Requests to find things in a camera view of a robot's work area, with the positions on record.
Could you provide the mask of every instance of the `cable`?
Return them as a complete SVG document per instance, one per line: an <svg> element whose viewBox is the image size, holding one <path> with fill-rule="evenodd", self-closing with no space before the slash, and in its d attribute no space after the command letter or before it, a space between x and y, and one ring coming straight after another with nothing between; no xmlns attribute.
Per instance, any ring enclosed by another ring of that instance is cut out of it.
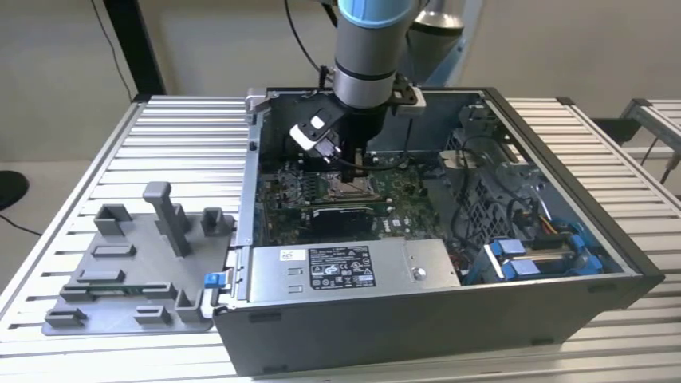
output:
<svg viewBox="0 0 681 383"><path fill-rule="evenodd" d="M506 193L512 199L517 199L518 203L522 205L524 208L529 208L530 205L526 202L524 202L526 200L526 198L524 198L524 199L520 198L518 195L509 189L509 187L506 185L504 185L504 182L501 182L501 180L498 179L497 173L494 170L489 172L489 178L492 178L492 181L497 184L497 186L501 188L504 193Z"/></svg>
<svg viewBox="0 0 681 383"><path fill-rule="evenodd" d="M652 149L656 147L657 140L658 138L656 137L656 139L652 141L650 148L648 148L646 154L642 156L641 166L646 163L648 156L650 156Z"/></svg>
<svg viewBox="0 0 681 383"><path fill-rule="evenodd" d="M15 222L12 222L12 220L8 217L5 217L1 214L0 214L0 219L3 219L7 223L9 223L9 225L16 227L21 231L25 231L27 233L31 233L32 235L37 235L39 237L43 235L43 233L39 233L37 231L33 231L23 226L19 226Z"/></svg>
<svg viewBox="0 0 681 383"><path fill-rule="evenodd" d="M552 234L557 234L557 230L553 228L553 225L552 225L552 223L549 222L549 220L548 220L545 217L542 217L541 215L540 215L540 219L541 219L541 221L544 222L544 224L546 225L546 228L549 229L549 231L552 232Z"/></svg>
<svg viewBox="0 0 681 383"><path fill-rule="evenodd" d="M333 27L338 27L338 18L336 17L336 13L333 12L333 8L330 8L329 4L321 4L324 7L324 12L326 13L326 16L329 16L330 24L333 24Z"/></svg>
<svg viewBox="0 0 681 383"><path fill-rule="evenodd" d="M462 182L461 182L461 187L458 189L458 192L457 192L457 195L454 197L454 202L457 202L457 209L454 210L454 213L452 215L452 220L449 222L449 230L452 232L452 236L454 237L454 239L458 240L458 242L464 245L464 246L472 246L473 244L468 241L468 239L462 238L458 234L457 234L457 220L458 220L458 216L461 214L461 210L462 210L462 201L464 201L464 198L466 197L468 195L468 182L469 182L469 167L468 167L468 158L466 158L466 155L465 155L465 152L469 152L470 154L473 154L474 156L480 156L473 150L468 149L466 148L466 145L468 143L472 141L472 140L492 140L500 147L501 147L501 143L490 136L485 136L482 134L480 135L476 135L476 136L470 136L468 137L462 144L461 144L461 147L460 147L460 151L462 152L462 165L464 165L464 176L462 176ZM498 184L498 186L502 188L504 192L506 194L509 194L510 198L512 198L512 201L517 201L524 207L528 207L528 203L524 201L524 199L521 199L514 193L513 191L510 191L510 189L501 183L501 181L498 180L496 174L493 172L490 172L492 175L493 175L493 181L494 183Z"/></svg>
<svg viewBox="0 0 681 383"><path fill-rule="evenodd" d="M342 160L338 157L334 157L334 161L338 164L346 166L348 168L354 168L354 169L368 170L368 171L374 171L374 172L381 172L384 170L396 169L401 164L404 164L405 161L409 160L409 151L406 150L406 147L409 146L409 138L412 137L412 126L413 125L414 125L414 119L409 118L409 125L406 127L406 136L404 138L404 150L402 150L402 155L401 155L402 158L394 164L385 165L385 166L361 166L361 165L353 164L352 162Z"/></svg>
<svg viewBox="0 0 681 383"><path fill-rule="evenodd" d="M513 230L513 205L514 203L520 203L520 200L513 198L506 205L506 221L509 223L509 237L514 238L514 230Z"/></svg>
<svg viewBox="0 0 681 383"><path fill-rule="evenodd" d="M668 181L669 173L672 172L670 168L666 168L664 170L662 178L660 179L660 184L664 185L664 183Z"/></svg>
<svg viewBox="0 0 681 383"><path fill-rule="evenodd" d="M328 78L329 78L329 67L326 65L322 65L320 67L320 77L317 78L317 88L320 88L320 91L326 86Z"/></svg>
<svg viewBox="0 0 681 383"><path fill-rule="evenodd" d="M305 55L305 58L308 59L309 64L314 68L314 70L318 72L321 70L320 66L309 56L308 50L305 49L305 45L302 45L302 42L300 41L298 32L296 30L296 25L293 24L293 19L290 17L290 9L288 8L288 0L284 0L284 8L286 9L286 19L288 19L288 25L290 26L290 31L293 32L293 37L296 38L296 41L298 42L300 50L302 50L302 54Z"/></svg>
<svg viewBox="0 0 681 383"><path fill-rule="evenodd" d="M116 71L119 72L120 82L124 83L125 92L128 92L128 101L132 102L132 92L129 91L128 83L125 82L124 74L120 71L119 58L116 57L116 49L113 48L113 43L111 42L111 38L108 37L107 29L104 28L103 19L99 17L97 6L95 5L95 0L89 0L92 4L92 9L95 10L95 16L97 16L99 27L103 30L104 37L107 38L108 47L111 48L111 54L113 56L113 63L116 64Z"/></svg>

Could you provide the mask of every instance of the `aluminum extrusion table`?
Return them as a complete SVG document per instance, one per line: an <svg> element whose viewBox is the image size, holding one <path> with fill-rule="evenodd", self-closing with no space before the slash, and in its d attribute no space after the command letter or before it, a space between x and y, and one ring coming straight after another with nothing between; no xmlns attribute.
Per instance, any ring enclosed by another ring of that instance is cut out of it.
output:
<svg viewBox="0 0 681 383"><path fill-rule="evenodd" d="M681 153L681 100L630 101L622 112L676 151Z"/></svg>
<svg viewBox="0 0 681 383"><path fill-rule="evenodd" d="M282 381L681 381L681 206L573 105L509 99L604 205L665 282L628 310L602 313L562 345L289 374ZM145 182L173 182L185 211L239 219L248 127L240 98L153 97L133 104L0 297L0 381L225 382L220 336L47 337L45 311L76 269L103 203L151 212Z"/></svg>

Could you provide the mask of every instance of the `motherboard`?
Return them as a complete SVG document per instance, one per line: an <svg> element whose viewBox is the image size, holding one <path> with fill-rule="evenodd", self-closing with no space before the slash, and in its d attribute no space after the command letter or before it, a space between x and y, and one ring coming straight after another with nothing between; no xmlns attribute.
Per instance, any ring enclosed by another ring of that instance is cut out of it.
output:
<svg viewBox="0 0 681 383"><path fill-rule="evenodd" d="M342 182L338 172L305 172L286 163L261 174L257 203L261 246L444 237L416 166Z"/></svg>

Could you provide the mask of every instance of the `power supply label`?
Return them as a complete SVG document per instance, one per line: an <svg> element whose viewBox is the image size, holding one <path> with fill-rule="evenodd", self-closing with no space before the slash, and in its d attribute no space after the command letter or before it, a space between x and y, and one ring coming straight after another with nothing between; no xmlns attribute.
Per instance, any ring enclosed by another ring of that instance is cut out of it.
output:
<svg viewBox="0 0 681 383"><path fill-rule="evenodd" d="M314 290L374 287L369 246L308 249L309 285Z"/></svg>

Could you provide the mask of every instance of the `white sticker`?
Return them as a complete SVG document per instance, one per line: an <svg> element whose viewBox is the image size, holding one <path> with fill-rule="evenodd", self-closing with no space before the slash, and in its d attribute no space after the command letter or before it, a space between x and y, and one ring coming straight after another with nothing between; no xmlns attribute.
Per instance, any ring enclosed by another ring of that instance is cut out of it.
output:
<svg viewBox="0 0 681 383"><path fill-rule="evenodd" d="M308 251L305 249L286 249L278 251L280 261L304 261Z"/></svg>

